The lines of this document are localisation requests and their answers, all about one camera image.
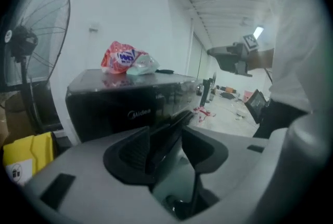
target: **snack bag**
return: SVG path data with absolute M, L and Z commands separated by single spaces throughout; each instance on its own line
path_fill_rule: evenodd
M 102 71 L 112 74 L 124 73 L 132 66 L 132 74 L 139 75 L 155 72 L 159 64 L 148 53 L 117 41 L 106 50 L 101 62 Z

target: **electric fan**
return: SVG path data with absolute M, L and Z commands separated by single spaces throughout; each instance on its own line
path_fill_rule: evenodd
M 33 85 L 47 84 L 66 37 L 70 0 L 17 0 L 5 27 L 4 76 L 17 85 L 33 129 L 41 131 Z

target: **black microwave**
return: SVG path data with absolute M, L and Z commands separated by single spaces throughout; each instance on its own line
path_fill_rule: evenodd
M 68 86 L 66 104 L 81 142 L 149 126 L 153 132 L 199 105 L 197 79 L 85 70 Z

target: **white wall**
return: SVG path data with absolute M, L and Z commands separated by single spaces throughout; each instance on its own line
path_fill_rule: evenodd
M 251 70 L 248 73 L 252 74 L 252 77 L 245 77 L 221 70 L 216 59 L 211 56 L 209 57 L 209 60 L 210 64 L 207 77 L 211 78 L 214 72 L 216 72 L 215 85 L 234 88 L 240 93 L 241 98 L 243 97 L 245 90 L 254 92 L 258 89 L 263 92 L 268 86 L 265 86 L 265 79 L 267 78 L 267 75 L 263 69 Z
M 187 75 L 197 78 L 200 68 L 200 58 L 202 54 L 202 46 L 196 38 L 193 38 L 191 46 L 191 55 Z
M 200 58 L 200 67 L 199 67 L 198 79 L 207 79 L 207 78 L 212 77 L 213 75 L 207 77 L 209 58 L 208 58 L 206 49 L 204 49 L 203 47 L 201 47 L 201 49 L 202 50 L 201 50 L 201 58 Z
M 174 50 L 174 62 L 170 62 L 170 68 L 178 74 L 187 74 L 187 62 L 191 53 L 191 42 L 193 29 L 191 28 L 191 17 L 179 0 L 168 0 L 171 17 L 172 48 Z
M 71 0 L 68 33 L 51 86 L 61 124 L 73 144 L 78 138 L 65 104 L 67 86 L 84 69 L 99 68 L 112 41 L 147 51 L 161 69 L 185 73 L 190 37 L 176 29 L 189 33 L 190 19 L 176 21 L 179 10 L 175 0 Z M 98 32 L 89 32 L 92 23 Z

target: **midea logo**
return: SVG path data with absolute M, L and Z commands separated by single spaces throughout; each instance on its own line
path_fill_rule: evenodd
M 137 117 L 140 117 L 140 116 L 143 116 L 143 115 L 146 115 L 146 114 L 149 114 L 150 113 L 150 109 L 148 110 L 142 110 L 142 111 L 129 111 L 129 113 L 127 114 L 127 117 L 132 120 L 132 119 L 135 119 Z

